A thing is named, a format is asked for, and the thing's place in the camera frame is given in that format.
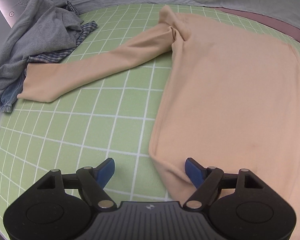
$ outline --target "shirt sleeve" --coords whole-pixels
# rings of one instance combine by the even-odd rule
[[[170,51],[173,29],[159,23],[118,48],[80,61],[64,64],[29,63],[18,98],[52,102],[82,85],[118,73]]]

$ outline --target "logo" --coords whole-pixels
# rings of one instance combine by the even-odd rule
[[[30,0],[19,0],[18,4],[27,6]]]
[[[150,204],[150,205],[147,205],[147,206],[146,206],[146,208],[147,208],[147,209],[149,209],[149,210],[152,210],[152,209],[154,209],[154,208],[155,208],[155,206],[154,206],[154,205],[152,205],[152,204]]]

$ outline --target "peach long-sleeve shirt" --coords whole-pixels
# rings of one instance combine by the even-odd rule
[[[29,64],[18,98],[50,102],[171,49],[149,145],[170,195],[184,202],[195,191],[188,157],[226,173],[248,168],[295,209],[300,240],[300,56],[290,45],[165,6],[158,25],[110,52]]]

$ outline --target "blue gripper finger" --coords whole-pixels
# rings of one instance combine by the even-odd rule
[[[98,167],[93,169],[94,179],[101,188],[104,188],[114,174],[114,159],[107,158]]]
[[[187,158],[185,170],[187,176],[196,188],[198,188],[208,176],[207,169],[192,158]]]

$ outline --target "ribbed black plastic surface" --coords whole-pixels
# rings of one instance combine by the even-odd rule
[[[225,240],[197,212],[178,202],[122,202],[97,216],[76,240]]]

